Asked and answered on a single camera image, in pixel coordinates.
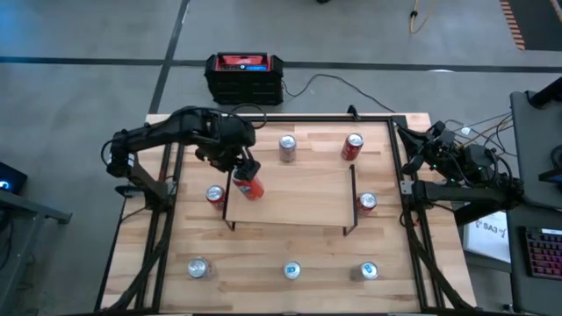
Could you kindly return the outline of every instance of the white paper sign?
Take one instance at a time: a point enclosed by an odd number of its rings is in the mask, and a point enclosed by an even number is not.
[[[496,212],[465,225],[463,248],[511,263],[506,213]]]

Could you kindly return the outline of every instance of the blue light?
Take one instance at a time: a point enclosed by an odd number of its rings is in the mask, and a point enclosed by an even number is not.
[[[6,181],[0,181],[0,189],[9,190],[11,187],[10,183]]]
[[[247,66],[246,70],[265,71],[267,70],[267,66]]]

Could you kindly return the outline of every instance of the black metal frame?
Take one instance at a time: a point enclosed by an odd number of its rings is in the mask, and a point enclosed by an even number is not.
[[[344,227],[343,228],[343,237],[347,237],[355,227],[357,227],[357,187],[355,183],[355,164],[351,164],[349,166],[349,170],[351,170],[351,204],[353,205],[353,226],[350,228]]]
[[[400,168],[401,168],[401,162],[400,162],[400,152],[399,152],[399,147],[398,147],[398,141],[396,138],[396,133],[395,133],[395,127],[394,127],[394,122],[396,121],[405,121],[405,117],[404,116],[400,116],[400,115],[396,115],[396,116],[365,116],[365,117],[360,117],[356,111],[352,111],[355,110],[354,108],[350,108],[349,113],[351,113],[351,115],[310,115],[310,116],[299,116],[299,115],[294,115],[294,116],[270,116],[268,117],[268,122],[320,122],[320,123],[326,123],[326,122],[353,122],[353,121],[361,121],[361,122],[380,122],[380,123],[386,123],[387,127],[388,127],[388,132],[389,132],[389,138],[390,138],[390,143],[391,143],[391,148],[393,151],[393,160],[394,160],[394,167],[395,167],[395,171],[396,171],[396,180],[397,180],[397,184],[400,186],[400,182],[404,180],[404,175],[400,172]],[[263,117],[261,115],[248,115],[245,116],[246,119],[249,119],[251,121],[261,121],[263,119]],[[176,159],[176,167],[174,170],[174,181],[179,182],[180,179],[180,173],[181,173],[181,168],[182,168],[182,161],[183,161],[183,147],[180,146],[180,150],[178,150],[178,157]],[[162,167],[161,167],[161,175],[164,174],[165,175],[165,170],[168,167],[168,163],[165,161],[162,161]],[[352,172],[352,176],[353,178],[355,178],[355,172],[354,172],[354,167],[350,167],[350,169],[353,171]],[[230,181],[227,181],[227,190],[229,190],[230,186]],[[479,311],[476,309],[472,309],[472,308],[468,308],[470,306],[466,306],[466,305],[459,305],[459,304],[453,304],[457,309],[450,309],[450,308],[445,308],[444,306],[444,300],[443,300],[443,294],[442,294],[442,289],[440,288],[439,284],[444,284],[444,289],[447,290],[447,292],[449,292],[449,294],[451,294],[451,292],[456,293],[454,290],[452,290],[452,287],[450,287],[450,285],[447,283],[446,279],[444,278],[444,276],[442,274],[440,274],[439,270],[436,268],[436,264],[435,264],[435,254],[433,251],[433,245],[431,243],[431,238],[430,238],[430,231],[429,231],[429,225],[428,225],[428,221],[427,221],[427,217],[425,214],[425,211],[422,209],[422,207],[418,207],[420,205],[409,205],[406,199],[406,196],[403,194],[403,192],[400,190],[400,196],[401,196],[401,204],[402,204],[402,211],[404,214],[404,220],[405,220],[405,224],[406,224],[406,233],[407,233],[407,238],[408,238],[408,246],[409,246],[409,250],[410,250],[410,256],[411,256],[411,261],[412,261],[412,267],[413,267],[413,271],[414,271],[414,283],[415,283],[415,287],[416,287],[416,291],[417,291],[417,295],[418,295],[418,301],[419,301],[419,306],[420,306],[420,313],[433,313],[433,314],[437,314],[437,315],[481,315],[481,316],[496,316],[496,315],[506,315],[505,313],[501,313],[501,312],[483,312],[483,311]],[[176,202],[176,198],[177,195],[174,195],[173,197],[173,205],[175,205]],[[135,304],[135,309],[133,310],[119,310],[119,311],[111,311],[111,310],[105,310],[105,311],[99,311],[99,312],[94,312],[94,313],[88,313],[88,315],[142,315],[142,314],[149,314],[149,313],[159,313],[160,310],[160,302],[161,302],[161,298],[162,298],[162,287],[163,287],[163,281],[164,281],[164,273],[165,273],[165,269],[166,269],[166,260],[167,260],[167,254],[168,254],[168,246],[169,246],[169,237],[171,235],[171,225],[173,223],[173,216],[174,216],[174,207],[172,207],[172,210],[168,213],[168,216],[166,218],[166,223],[165,223],[165,227],[164,227],[164,233],[162,234],[162,238],[165,240],[164,243],[164,251],[162,252],[161,256],[159,257],[161,260],[159,261],[159,266],[158,266],[158,273],[156,275],[156,282],[155,282],[155,290],[154,290],[154,297],[153,297],[153,304],[151,307],[149,308],[144,308],[144,307],[137,307],[137,304],[142,306],[142,303],[138,303],[139,299],[137,299],[137,303]],[[412,218],[412,211],[417,211],[419,214],[419,221],[420,221],[420,229],[421,229],[421,234],[422,234],[422,239],[423,239],[423,244],[418,240],[415,231],[414,231],[414,221]],[[357,220],[357,209],[354,210],[354,213],[356,215],[356,220]],[[223,219],[226,221],[226,212],[223,211]],[[234,230],[235,228],[235,222],[232,222],[232,224],[228,221],[227,225],[229,226],[229,228],[231,230]],[[353,230],[354,227],[350,228],[347,231],[347,234],[349,234],[351,232],[351,230]],[[152,242],[154,243],[154,239],[153,238],[148,238],[147,241],[147,248],[148,247],[148,243]],[[104,281],[102,282],[102,287],[100,288],[100,292],[99,292],[99,296],[98,296],[98,300],[97,300],[97,305],[96,305],[96,310],[99,310],[100,304],[101,304],[101,299],[104,295],[104,289],[105,289],[105,284],[107,281],[107,277],[108,277],[108,272],[109,272],[109,267],[111,265],[111,260],[112,257],[110,256],[110,259],[108,260],[107,263],[107,267],[106,267],[106,271],[105,271],[105,275],[104,275]],[[428,266],[429,271],[433,271],[435,273],[431,273],[431,281],[432,281],[432,287],[433,287],[433,291],[436,297],[436,307],[432,307],[429,306],[428,304],[428,299],[427,299],[427,293],[426,293],[426,289],[425,289],[425,285],[423,282],[423,275],[422,275],[422,267],[420,265],[420,260],[424,261],[427,265],[427,263],[429,263],[429,265],[431,267]],[[385,313],[370,313],[370,315],[383,315]],[[210,313],[207,314],[203,314],[203,313],[195,313],[193,315],[211,315]],[[339,315],[352,315],[352,313],[339,313]]]
[[[355,164],[351,164],[349,166],[349,170],[351,171],[351,198],[352,198],[352,211],[353,211],[353,226],[351,227],[343,227],[343,237],[349,235],[355,227],[357,227],[357,203],[356,203],[356,196],[357,196],[357,189],[356,189],[356,182],[355,182]],[[228,197],[230,196],[230,179],[232,178],[232,172],[228,172],[227,178],[227,189],[225,190],[225,204],[222,208],[222,220],[227,224],[228,229],[234,231],[236,229],[236,222],[230,221],[227,219],[227,210],[228,210]]]

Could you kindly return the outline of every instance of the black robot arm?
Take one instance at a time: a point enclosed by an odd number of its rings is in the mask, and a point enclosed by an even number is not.
[[[195,155],[199,160],[208,160],[221,172],[236,168],[235,176],[240,179],[251,180],[260,168],[248,150],[256,144],[256,131],[249,121],[231,113],[186,106],[163,122],[115,133],[106,143],[111,144],[107,172],[126,177],[142,190],[148,209],[166,205],[167,184],[153,179],[139,164],[136,153],[172,142],[197,145]]]
[[[412,175],[426,162],[447,180],[446,184],[413,182],[407,188],[412,192],[412,205],[431,207],[432,202],[440,200],[469,202],[455,211],[455,220],[461,226],[522,202],[521,181],[513,178],[511,172],[506,175],[498,171],[498,161],[505,161],[481,145],[457,146],[455,133],[447,130],[443,122],[435,123],[425,133],[400,126],[398,134],[412,157],[402,167],[404,174]]]

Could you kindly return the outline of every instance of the gray concrete floor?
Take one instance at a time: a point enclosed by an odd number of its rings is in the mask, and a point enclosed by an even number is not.
[[[0,56],[163,59],[181,0],[0,0]],[[421,1],[421,14],[428,7]],[[267,51],[286,61],[344,61],[488,66],[561,66],[562,53],[523,52],[494,0],[438,2],[426,28],[407,33],[413,0],[191,0],[176,59],[218,51]],[[122,198],[104,172],[99,148],[147,114],[160,67],[0,64],[0,161],[29,175],[26,195],[73,212],[49,224],[36,249],[35,286],[21,308],[41,315],[89,312],[104,274]],[[400,112],[466,124],[509,111],[508,94],[538,90],[557,76],[286,69],[292,93],[316,73],[339,75]],[[216,106],[202,68],[169,73],[159,112]],[[302,96],[268,112],[383,111],[353,89],[319,78]],[[478,126],[480,130],[490,124]],[[515,152],[513,133],[502,140]],[[508,159],[513,168],[516,160]],[[509,303],[503,272],[469,267],[477,301]]]

